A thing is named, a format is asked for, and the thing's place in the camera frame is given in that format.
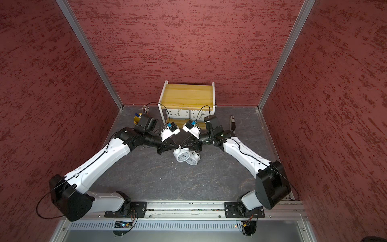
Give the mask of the white twin-bell clock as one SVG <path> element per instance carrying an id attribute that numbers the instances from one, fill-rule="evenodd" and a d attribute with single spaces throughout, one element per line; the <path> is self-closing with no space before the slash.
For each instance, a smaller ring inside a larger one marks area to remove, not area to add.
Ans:
<path id="1" fill-rule="evenodd" d="M 192 151 L 190 153 L 189 158 L 185 162 L 188 163 L 189 165 L 195 166 L 198 164 L 200 158 L 201 157 L 199 153 Z"/>
<path id="2" fill-rule="evenodd" d="M 190 158 L 191 152 L 188 148 L 179 147 L 173 151 L 173 155 L 178 162 L 185 162 Z"/>

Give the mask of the grey square alarm clock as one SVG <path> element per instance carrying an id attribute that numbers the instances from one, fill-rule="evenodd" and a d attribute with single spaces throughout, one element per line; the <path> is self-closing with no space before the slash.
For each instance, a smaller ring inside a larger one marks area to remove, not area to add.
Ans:
<path id="1" fill-rule="evenodd" d="M 209 115 L 212 115 L 213 112 L 211 110 L 207 109 L 202 109 L 202 110 L 190 110 L 189 111 L 189 118 L 192 121 L 198 120 L 198 121 L 203 121 L 204 117 L 207 117 Z"/>
<path id="2" fill-rule="evenodd" d="M 189 110 L 168 110 L 168 113 L 172 119 L 189 119 Z"/>

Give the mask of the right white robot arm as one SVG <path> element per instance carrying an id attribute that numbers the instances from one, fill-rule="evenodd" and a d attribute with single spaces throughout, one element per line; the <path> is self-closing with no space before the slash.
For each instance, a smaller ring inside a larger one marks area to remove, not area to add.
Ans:
<path id="1" fill-rule="evenodd" d="M 188 121 L 183 130 L 192 135 L 182 147 L 200 151 L 203 145 L 214 145 L 234 157 L 255 178 L 255 189 L 243 195 L 240 202 L 247 210 L 272 209 L 291 193 L 285 168 L 279 161 L 269 161 L 244 145 L 230 130 L 224 130 L 215 115 L 204 118 L 207 131 L 201 133 L 196 122 Z"/>

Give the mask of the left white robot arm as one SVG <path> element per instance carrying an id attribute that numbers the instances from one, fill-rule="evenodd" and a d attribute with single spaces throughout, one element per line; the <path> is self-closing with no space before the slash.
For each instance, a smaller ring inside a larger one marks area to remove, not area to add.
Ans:
<path id="1" fill-rule="evenodd" d="M 91 186 L 111 166 L 138 146 L 154 147 L 158 154 L 174 150 L 178 145 L 171 139 L 180 129 L 175 123 L 167 124 L 160 133 L 154 132 L 157 120 L 141 115 L 134 128 L 123 128 L 114 133 L 108 144 L 88 161 L 67 173 L 49 181 L 53 205 L 69 221 L 77 221 L 89 213 L 112 212 L 124 217 L 131 215 L 131 199 L 123 192 L 97 193 Z"/>

